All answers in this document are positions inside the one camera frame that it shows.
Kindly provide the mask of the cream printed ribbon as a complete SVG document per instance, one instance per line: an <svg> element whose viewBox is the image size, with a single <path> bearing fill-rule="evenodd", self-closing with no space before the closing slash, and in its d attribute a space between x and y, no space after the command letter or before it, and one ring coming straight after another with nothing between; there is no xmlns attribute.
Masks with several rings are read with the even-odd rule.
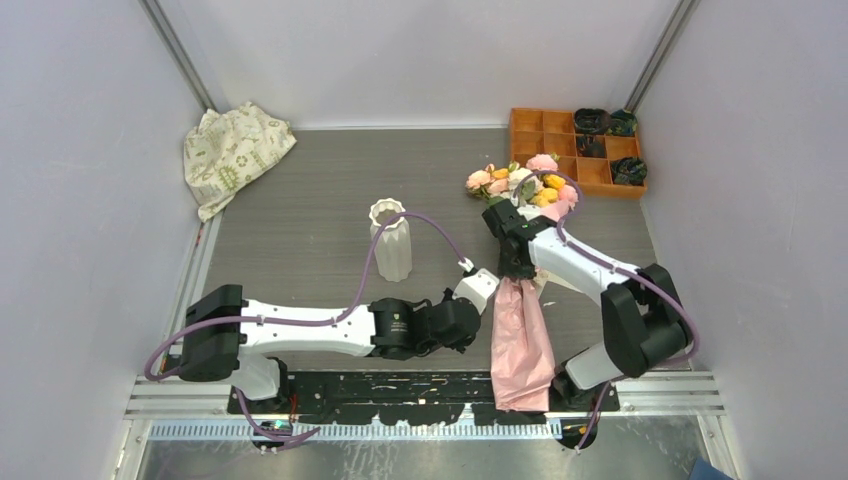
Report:
<svg viewBox="0 0 848 480"><path fill-rule="evenodd" d="M577 287L566 281L565 279L553 274L547 270L537 268L535 277L532 279L538 296L541 296L544 288L548 285L557 285L578 293L581 293Z"/></svg>

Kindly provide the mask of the pink flower bouquet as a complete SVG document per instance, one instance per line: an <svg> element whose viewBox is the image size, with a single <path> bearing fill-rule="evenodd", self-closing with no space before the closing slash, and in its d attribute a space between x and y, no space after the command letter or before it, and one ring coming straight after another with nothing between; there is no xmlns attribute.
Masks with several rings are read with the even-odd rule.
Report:
<svg viewBox="0 0 848 480"><path fill-rule="evenodd" d="M491 203L515 201L533 214L558 220L579 202L576 188L556 174L559 157L537 154L519 165L490 164L471 173L467 192ZM494 298L491 377L495 406L501 411L547 412L555 360L540 296L550 274L500 281Z"/></svg>

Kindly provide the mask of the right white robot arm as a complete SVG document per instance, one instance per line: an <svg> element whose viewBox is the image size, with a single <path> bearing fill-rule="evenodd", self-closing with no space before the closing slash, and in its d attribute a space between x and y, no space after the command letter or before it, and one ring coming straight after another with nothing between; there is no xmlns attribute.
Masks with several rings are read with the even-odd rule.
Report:
<svg viewBox="0 0 848 480"><path fill-rule="evenodd" d="M546 272L600 309L601 341L555 368L551 387L565 409L582 409L604 383L638 378L696 351L696 328L664 267L618 262L567 234L553 219L526 215L508 200L489 206L482 218L499 243L501 277L531 283Z"/></svg>

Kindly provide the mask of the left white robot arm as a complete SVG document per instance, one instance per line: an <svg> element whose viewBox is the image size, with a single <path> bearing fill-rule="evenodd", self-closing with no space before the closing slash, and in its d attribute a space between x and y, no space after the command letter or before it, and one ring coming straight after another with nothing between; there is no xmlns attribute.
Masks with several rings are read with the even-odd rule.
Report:
<svg viewBox="0 0 848 480"><path fill-rule="evenodd" d="M330 352L405 361L440 349L464 351L475 339L487 293L460 283L441 302L383 298L341 309L285 307L245 299L223 285L188 308L179 378L227 381L269 413L292 397L286 352Z"/></svg>

